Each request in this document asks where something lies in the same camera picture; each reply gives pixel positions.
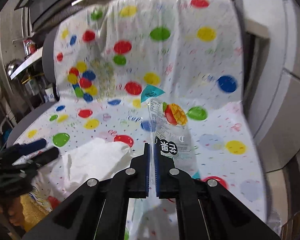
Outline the person's left hand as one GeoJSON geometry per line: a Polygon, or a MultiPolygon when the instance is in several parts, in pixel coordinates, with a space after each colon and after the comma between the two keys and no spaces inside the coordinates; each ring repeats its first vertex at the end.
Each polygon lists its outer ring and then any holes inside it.
{"type": "Polygon", "coordinates": [[[9,222],[15,226],[22,226],[24,224],[25,218],[20,197],[14,198],[6,206],[0,205],[1,213],[7,215],[9,222]]]}

